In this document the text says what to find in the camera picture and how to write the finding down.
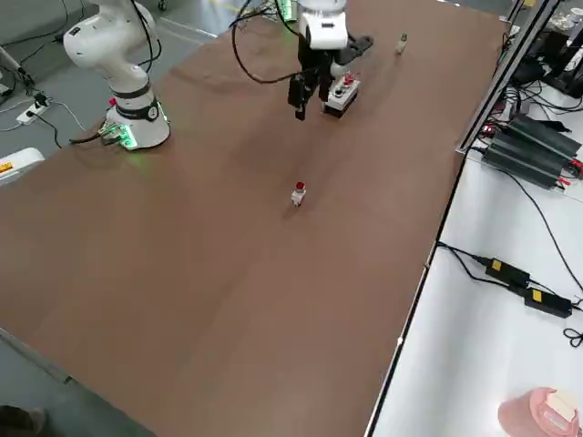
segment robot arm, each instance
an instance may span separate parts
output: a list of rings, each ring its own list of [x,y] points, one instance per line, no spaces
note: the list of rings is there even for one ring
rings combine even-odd
[[[105,126],[127,149],[154,147],[169,136],[169,124],[154,96],[148,73],[127,60],[131,51],[154,34],[154,20],[136,0],[90,0],[99,12],[74,25],[64,37],[75,64],[98,71],[116,104]]]
[[[373,45],[369,36],[355,39],[348,33],[345,9],[346,0],[298,0],[302,73],[290,80],[288,103],[300,120],[316,88],[321,101],[328,102],[334,81]]]

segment floor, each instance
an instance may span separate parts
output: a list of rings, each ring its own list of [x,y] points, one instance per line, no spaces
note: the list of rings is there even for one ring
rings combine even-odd
[[[169,0],[169,9],[160,13],[156,0],[144,2],[155,14],[159,37],[164,46],[160,60],[151,73],[154,82],[182,59],[224,32],[236,15],[242,0]],[[462,6],[473,7],[495,15],[504,15],[511,0],[455,0]],[[15,57],[23,57],[38,45],[11,48]],[[134,55],[135,59],[147,56],[145,48]],[[84,127],[94,125],[104,113],[110,97],[106,83],[94,72],[73,66],[62,47],[51,45],[31,58],[26,65],[37,79],[37,87],[56,101],[63,102],[76,114]],[[0,129],[15,124],[15,117],[26,107],[6,111],[26,99],[16,95],[0,106]],[[79,137],[75,120],[64,107],[51,107],[46,119],[58,128],[58,138],[65,144],[70,137]],[[0,156],[25,147],[38,148],[45,157],[57,151],[52,131],[41,123],[2,132]],[[50,414],[50,431],[55,436],[128,436],[152,435],[125,414],[115,410],[95,394],[84,389],[66,375],[50,371],[42,359],[23,353],[10,342],[0,340],[0,404],[11,403],[24,407],[44,407]]]

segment small object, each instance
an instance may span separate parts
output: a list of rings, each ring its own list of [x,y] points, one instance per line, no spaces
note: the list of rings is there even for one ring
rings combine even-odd
[[[348,108],[358,97],[361,82],[353,73],[346,73],[331,88],[328,101],[323,105],[324,114],[342,118]]]
[[[575,399],[548,387],[506,401],[498,420],[510,437],[577,437],[579,411]]]
[[[303,198],[306,195],[306,184],[303,182],[298,182],[295,184],[295,190],[291,194],[291,203],[294,207],[300,207],[303,202]]]
[[[409,37],[407,36],[407,34],[401,34],[401,39],[397,43],[397,47],[395,49],[397,55],[401,55],[404,52],[404,48],[407,45],[408,39]]]

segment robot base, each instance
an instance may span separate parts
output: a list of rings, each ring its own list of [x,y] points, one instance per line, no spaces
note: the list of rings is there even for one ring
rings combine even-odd
[[[358,97],[359,85],[360,81],[358,80],[354,80],[350,84],[346,84],[344,80],[338,82],[333,88],[331,88],[328,101],[324,103],[324,114],[330,114],[331,116],[342,118],[350,108],[351,104],[354,103],[354,100]]]
[[[122,128],[126,135],[120,139],[119,144],[127,150],[159,146],[170,136],[169,122],[160,105],[159,115],[154,121],[125,118],[112,107],[107,112],[105,125]]]

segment black power adapter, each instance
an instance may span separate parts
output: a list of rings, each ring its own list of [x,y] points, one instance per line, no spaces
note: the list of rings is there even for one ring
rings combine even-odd
[[[486,266],[486,275],[501,280],[508,285],[526,289],[530,283],[530,274],[521,269],[517,269],[510,264],[496,258],[489,259]]]
[[[530,288],[525,295],[525,305],[546,314],[566,319],[573,314],[573,302],[546,291]]]

